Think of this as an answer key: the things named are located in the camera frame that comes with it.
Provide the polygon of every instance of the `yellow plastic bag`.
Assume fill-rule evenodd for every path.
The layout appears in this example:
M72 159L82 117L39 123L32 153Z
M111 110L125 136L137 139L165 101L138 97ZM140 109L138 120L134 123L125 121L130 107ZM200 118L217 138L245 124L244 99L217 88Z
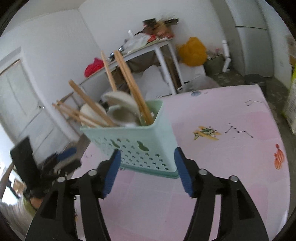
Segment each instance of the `yellow plastic bag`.
M178 48L179 56L188 66L200 66L207 60L206 47L197 37L189 38L186 44Z

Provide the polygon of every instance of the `refrigerator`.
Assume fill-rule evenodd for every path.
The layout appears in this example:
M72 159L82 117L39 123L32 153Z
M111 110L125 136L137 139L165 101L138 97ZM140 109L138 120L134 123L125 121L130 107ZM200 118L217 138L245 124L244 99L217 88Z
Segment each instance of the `refrigerator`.
M256 0L211 0L229 45L232 66L241 75L274 74L267 25Z

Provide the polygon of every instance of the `food package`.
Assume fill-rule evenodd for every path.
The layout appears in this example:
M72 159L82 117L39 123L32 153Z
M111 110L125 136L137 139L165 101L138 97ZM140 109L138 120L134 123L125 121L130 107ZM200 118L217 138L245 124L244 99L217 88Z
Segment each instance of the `food package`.
M124 45L124 51L123 54L129 54L141 47L144 47L148 40L150 39L150 35L144 34L144 33L139 33L135 35L133 38L128 40Z
M284 106L283 115L287 119L292 133L296 134L296 70L292 75L292 85Z
M154 31L154 34L157 35L160 39L163 39L163 38L170 39L175 36L171 28L166 26L164 22L158 21L157 25L158 26L153 31Z
M183 63L188 66L200 66L207 60L206 47L197 37L189 38L188 42L178 47L178 53Z

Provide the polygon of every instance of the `doorway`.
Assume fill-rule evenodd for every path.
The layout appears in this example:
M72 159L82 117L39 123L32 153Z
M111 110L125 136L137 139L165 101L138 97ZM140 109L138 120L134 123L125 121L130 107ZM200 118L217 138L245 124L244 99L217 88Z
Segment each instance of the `doorway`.
M37 164L70 142L37 97L20 60L0 73L0 122L15 144L29 136Z

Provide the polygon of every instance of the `white table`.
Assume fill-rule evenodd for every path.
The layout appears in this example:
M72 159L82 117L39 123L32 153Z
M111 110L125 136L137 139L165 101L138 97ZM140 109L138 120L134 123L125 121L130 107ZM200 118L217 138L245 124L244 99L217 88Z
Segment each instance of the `white table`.
M181 85L183 85L184 82L183 82L183 79L182 79L180 67L179 67L179 64L178 64L178 60L177 60L173 45L171 44L171 40L172 39L154 41L152 43L149 43L149 44L145 45L144 47L142 47L140 49L137 49L137 50L135 50L135 51L133 51L133 52L131 52L129 54L124 55L123 58L124 58L125 61L129 61L129 60L131 60L133 58L136 58L136 57L138 57L140 55L143 55L143 54L146 54L148 52L154 51L157 58L158 58L158 61L159 61L160 65L161 65L163 75L164 75L164 79L169 84L171 94L175 95L176 94L175 86L174 86L174 83L173 83L172 78L170 76L170 73L169 73L167 64L165 62L164 56L163 56L163 54L162 54L162 52L160 50L161 47L166 46L166 45L168 46L170 54L171 54L172 59L174 61L177 73L179 75ZM116 66L118 66L118 63L116 61L112 61L110 63L110 65L109 65L109 68L112 69L112 68L115 68ZM99 69L97 72L93 73L86 80L84 80L80 85L82 85L85 81L87 81L92 76L97 75L97 74L103 74L105 72L106 72L105 68Z
M214 176L239 177L253 199L272 240L287 220L290 201L289 167L284 145L269 106L257 85L201 90L161 98L178 145ZM217 140L194 131L217 131ZM279 147L284 155L275 165ZM80 177L108 159L91 143L81 158ZM111 193L100 205L112 241L181 241L188 229L195 199L180 178L170 179L120 170ZM217 236L221 197L216 197L210 240ZM77 229L82 229L79 200Z

